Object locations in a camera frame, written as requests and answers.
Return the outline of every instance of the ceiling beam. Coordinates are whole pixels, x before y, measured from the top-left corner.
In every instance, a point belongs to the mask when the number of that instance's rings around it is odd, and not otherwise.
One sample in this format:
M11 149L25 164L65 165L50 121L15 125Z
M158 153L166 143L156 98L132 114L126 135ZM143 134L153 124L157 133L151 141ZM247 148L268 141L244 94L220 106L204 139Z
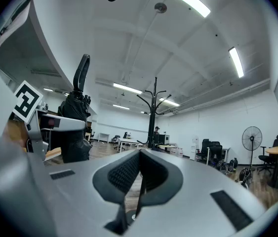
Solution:
M96 19L92 23L95 28L133 34L137 37L143 37L146 32L146 29L143 27L135 26L132 23L116 19ZM148 32L148 36L149 38L147 38L146 41L150 41L152 44L165 49L169 53L173 53L173 55L176 55L186 62L194 72L198 72L205 79L209 79L209 74L202 70L202 65L187 51L182 50L179 46L177 46L177 44L151 30Z

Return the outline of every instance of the office chair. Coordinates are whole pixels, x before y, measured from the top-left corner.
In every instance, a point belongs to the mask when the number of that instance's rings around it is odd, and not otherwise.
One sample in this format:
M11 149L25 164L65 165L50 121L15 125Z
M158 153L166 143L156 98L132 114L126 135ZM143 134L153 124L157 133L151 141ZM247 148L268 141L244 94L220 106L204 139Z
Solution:
M123 139L126 139L127 135L128 135L128 132L125 132L123 135Z
M120 138L120 135L115 135L114 138L111 139L111 143L116 143L117 142L117 138Z
M213 166L220 166L218 169L219 171L222 170L221 168L221 161L224 160L224 156L222 155L222 146L221 145L211 145L209 146L210 153L211 153L211 163Z
M274 140L273 147L278 147L278 135L276 137L276 140ZM261 167L261 168L258 168L259 169L258 170L258 174L262 170L267 170L270 173L270 175L271 175L272 173L271 173L270 169L274 169L275 168L275 167L272 167L272 165L276 164L278 155L269 154L269 156L266 156L265 155L265 148L266 147L261 147L261 148L263 148L263 155L262 156L258 156L258 158L264 162L264 166Z
M94 141L94 135L95 135L95 132L93 134L91 134L91 130L90 130L90 137L89 137L90 144Z
M196 155L201 157L200 160L197 161L207 161L207 155L208 155L208 147L211 145L211 142L209 139L204 139L202 141L202 147L201 147L201 152L197 153Z
M212 141L212 142L211 142L211 145L212 145L212 146L219 146L219 145L220 145L220 142L219 142L219 141Z

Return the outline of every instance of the pipe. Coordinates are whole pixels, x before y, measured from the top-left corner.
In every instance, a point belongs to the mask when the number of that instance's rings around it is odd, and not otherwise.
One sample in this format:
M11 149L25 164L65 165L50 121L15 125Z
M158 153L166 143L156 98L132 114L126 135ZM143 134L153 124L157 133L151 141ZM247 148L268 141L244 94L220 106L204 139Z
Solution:
M200 108L204 108L204 107L209 107L209 106L212 106L212 105L215 105L215 104L219 104L221 102L224 102L224 101L227 101L227 100L230 100L232 98L235 98L235 97L238 97L238 96L241 96L243 94L245 94L247 91L251 91L251 90L254 90L254 89L258 89L262 86L265 86L269 83L270 79L265 79L259 83L256 83L252 86L249 86L245 89L242 89L242 90L239 90L235 93L232 93L232 94L229 94L227 96L224 96L224 97L221 97L221 98L218 98L218 99L215 99L215 100L212 100L212 101L209 101L209 102L206 102L206 103L203 103L203 104L200 104L200 105L196 105L196 106L193 106L193 107L190 107L190 108L186 108L184 110L181 110L181 111L177 111L177 114L180 114L180 113L185 113L185 112L188 112L188 111L193 111L193 110L197 110L197 109L200 109Z
M257 69L258 67L260 67L260 66L262 66L262 65L263 65L263 63L261 63L261 64L255 66L254 68L252 68L252 69L248 70L247 72L245 72L245 74L248 74L248 73L252 72L253 70ZM192 100L194 100L194 99L197 99L197 98L199 98L199 97L201 97L201 96L203 96L203 95L205 95L205 94L208 94L209 92L211 92L211 91L213 91L213 90L216 90L216 89L218 89L218 88L220 88L220 87L222 87L223 85L228 84L228 83L229 83L229 82L225 82L225 83L223 83L223 84L221 84L221 85L219 85L219 86L217 86L217 87L215 87L215 88L213 88L213 89L210 89L210 90L208 90L208 91L206 91L206 92L204 92L204 93L202 93L202 94L199 94L199 95L196 96L196 97L190 98L190 99L186 100L185 102L181 103L181 104L180 104L180 107L182 107L183 105L187 104L188 102L190 102L190 101L192 101ZM175 108L177 108L177 107L169 107L169 108L167 108L166 110L164 110L163 112L166 112L167 110L171 110L171 109L175 109Z

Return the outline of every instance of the white wall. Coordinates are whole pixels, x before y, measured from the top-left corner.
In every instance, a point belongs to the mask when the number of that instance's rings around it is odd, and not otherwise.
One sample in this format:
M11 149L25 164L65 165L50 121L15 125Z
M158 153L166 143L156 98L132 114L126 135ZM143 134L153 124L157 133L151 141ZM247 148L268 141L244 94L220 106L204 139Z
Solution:
M110 134L109 140L115 135L123 137L125 132L131 133L131 138L146 142L149 130L149 115L133 113L108 105L100 105L99 114L93 117L92 131L96 132L94 138L98 139L99 133Z
M84 17L85 10L91 10L91 6L92 0L33 0L30 7L29 15L37 36L53 66L68 85L73 86L74 74L83 54L93 55L91 21ZM90 107L97 113L100 101L95 90L92 62L84 94L90 95Z
M66 96L50 92L45 96L45 102L48 104L49 111L52 111L54 113L58 112L58 107L62 104L63 101L65 101Z
M267 35L268 46L264 46L264 48L268 48L270 53L267 56L269 60L265 61L265 64L270 69L270 89L274 90L278 81L278 15L276 9L268 0L254 1L260 5L260 15L265 21L264 31Z
M240 164L249 164L251 152L242 145L242 134L249 126L258 127L263 134L261 146L271 147L278 135L278 104L271 90L253 96L215 105L199 111L163 117L157 120L160 133L170 135L170 143L177 143L184 151L190 151L192 135L203 139L219 141L231 147L228 161L236 157ZM253 164L261 164L258 156L263 153L258 148L253 153Z

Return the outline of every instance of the black panel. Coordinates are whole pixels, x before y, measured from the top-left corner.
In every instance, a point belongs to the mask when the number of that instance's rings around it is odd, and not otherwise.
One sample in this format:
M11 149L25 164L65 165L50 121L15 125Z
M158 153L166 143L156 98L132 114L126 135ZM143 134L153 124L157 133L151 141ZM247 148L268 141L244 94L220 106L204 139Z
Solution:
M136 150L96 171L93 185L101 197L122 204L134 180L141 171L146 179L146 194L141 206L164 204L182 187L179 168L145 150Z
M75 174L74 171L68 169L68 170L65 170L65 171L62 171L59 173L50 174L50 177L53 180L56 180L56 179L60 179L60 178L66 177L66 176L74 175L74 174Z
M141 154L141 173L146 178L147 192L161 185L168 177L167 169L146 154Z
M108 180L120 191L127 194L139 174L140 155L135 154L123 164L116 166L108 173Z
M210 194L237 231L252 223L252 219L229 197L225 191Z
M183 186L180 169L146 150L141 150L140 170L146 179L147 193L140 199L140 206L164 204Z
M139 174L139 161L136 160L139 156L140 151L136 150L96 171L93 185L105 201L123 204L126 193Z
M60 126L60 121L61 121L60 118L55 118L54 119L54 127L59 127Z

